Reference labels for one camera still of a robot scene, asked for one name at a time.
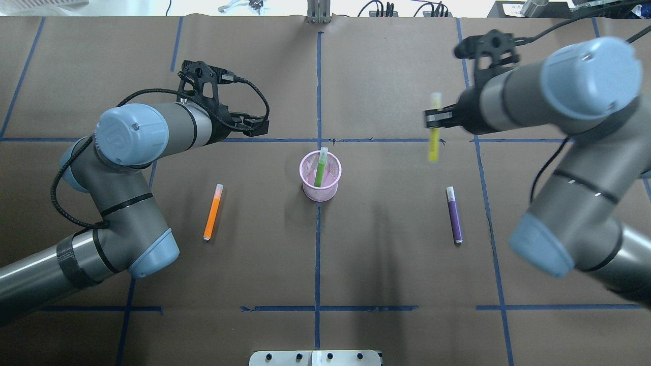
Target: pink cup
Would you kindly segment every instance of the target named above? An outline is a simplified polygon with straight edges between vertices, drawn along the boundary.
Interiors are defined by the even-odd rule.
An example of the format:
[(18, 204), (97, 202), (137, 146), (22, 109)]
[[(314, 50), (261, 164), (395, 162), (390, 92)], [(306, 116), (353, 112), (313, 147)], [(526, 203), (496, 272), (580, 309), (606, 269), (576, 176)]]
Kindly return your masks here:
[(318, 165), (320, 151), (312, 151), (305, 155), (298, 167), (298, 173), (303, 181), (303, 192), (315, 202), (324, 202), (334, 197), (337, 192), (337, 182), (341, 178), (341, 163), (332, 153), (327, 153), (324, 177), (320, 187), (314, 186), (316, 167)]

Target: light blue joint cap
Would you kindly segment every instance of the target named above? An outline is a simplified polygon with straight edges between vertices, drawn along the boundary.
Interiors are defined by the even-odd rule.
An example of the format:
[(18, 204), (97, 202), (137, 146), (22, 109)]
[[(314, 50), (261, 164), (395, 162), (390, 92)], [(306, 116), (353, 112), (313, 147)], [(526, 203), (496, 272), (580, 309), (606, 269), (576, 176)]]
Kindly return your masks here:
[(547, 102), (573, 119), (599, 119), (626, 107), (640, 92), (642, 62), (635, 49), (615, 37), (563, 47), (542, 67)]
[(526, 212), (508, 243), (520, 257), (554, 277), (564, 277), (574, 260), (556, 236), (536, 216)]
[(163, 115), (146, 104), (126, 104), (100, 116), (95, 130), (97, 146), (119, 165), (144, 165), (156, 160), (169, 141)]
[(138, 259), (129, 267), (129, 273), (135, 278), (143, 278), (170, 265), (178, 258), (178, 246), (167, 229)]
[[(68, 150), (66, 150), (66, 152), (63, 153), (61, 159), (59, 159), (59, 169), (63, 168), (63, 164), (65, 164), (70, 159), (70, 157), (72, 156), (72, 151), (75, 149), (75, 147), (77, 147), (79, 142), (81, 140), (86, 140), (87, 138), (88, 137), (82, 137), (81, 139), (78, 139), (77, 142), (72, 144), (72, 146), (69, 147)], [(88, 193), (88, 190), (82, 187), (81, 184), (79, 184), (79, 182), (77, 182), (77, 180), (75, 179), (75, 176), (72, 175), (71, 168), (67, 168), (65, 173), (63, 173), (63, 180), (65, 180), (66, 183), (68, 183), (75, 190), (80, 191), (81, 193)]]

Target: green marker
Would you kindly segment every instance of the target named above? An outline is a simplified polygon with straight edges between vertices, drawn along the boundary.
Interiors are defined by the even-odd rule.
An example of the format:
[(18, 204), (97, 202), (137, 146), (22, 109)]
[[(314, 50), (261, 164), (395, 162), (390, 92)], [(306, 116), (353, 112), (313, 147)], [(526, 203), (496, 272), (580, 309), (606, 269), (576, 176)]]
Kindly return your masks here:
[(321, 182), (324, 179), (326, 161), (327, 161), (327, 147), (322, 147), (321, 153), (319, 153), (319, 164), (316, 166), (316, 178), (314, 178), (314, 187), (321, 186)]

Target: white bracket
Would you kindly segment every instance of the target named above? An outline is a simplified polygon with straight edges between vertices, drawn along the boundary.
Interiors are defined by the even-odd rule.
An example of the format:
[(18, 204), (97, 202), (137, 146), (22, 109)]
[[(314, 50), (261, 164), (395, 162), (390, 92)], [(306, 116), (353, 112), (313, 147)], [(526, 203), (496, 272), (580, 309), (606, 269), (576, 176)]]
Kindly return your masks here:
[(249, 366), (382, 366), (373, 350), (258, 351)]
[(330, 0), (307, 0), (308, 23), (327, 24), (330, 21)]

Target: robotic arm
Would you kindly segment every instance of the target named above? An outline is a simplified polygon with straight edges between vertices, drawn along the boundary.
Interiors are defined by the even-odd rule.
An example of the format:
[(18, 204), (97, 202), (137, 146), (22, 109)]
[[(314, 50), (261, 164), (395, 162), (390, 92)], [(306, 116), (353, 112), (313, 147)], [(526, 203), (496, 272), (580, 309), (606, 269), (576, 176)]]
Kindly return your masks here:
[[(475, 60), (475, 86), (457, 104), (426, 111), (426, 126), (487, 134), (550, 123), (570, 136), (573, 147), (510, 247), (550, 275), (577, 268), (651, 309), (651, 241), (612, 217), (651, 169), (651, 101), (639, 95), (641, 63), (628, 43), (602, 37), (516, 68), (521, 40), (493, 30), (457, 45), (457, 58)], [(481, 70), (481, 57), (491, 66)]]
[[(132, 94), (104, 112), (93, 136), (80, 139), (61, 158), (53, 202), (66, 218), (86, 229), (0, 268), (0, 325), (121, 271), (142, 278), (172, 263), (178, 246), (142, 170), (158, 158), (221, 141), (231, 131), (267, 133), (269, 104), (250, 81), (201, 61), (184, 61), (178, 75), (178, 91)], [(228, 83), (250, 85), (265, 103), (266, 114), (229, 112), (217, 93), (217, 85)], [(207, 86), (212, 97), (204, 94)], [(176, 94), (177, 102), (125, 105), (146, 92)], [(85, 224), (62, 210), (55, 196), (61, 176), (76, 190), (90, 193), (101, 223)]]

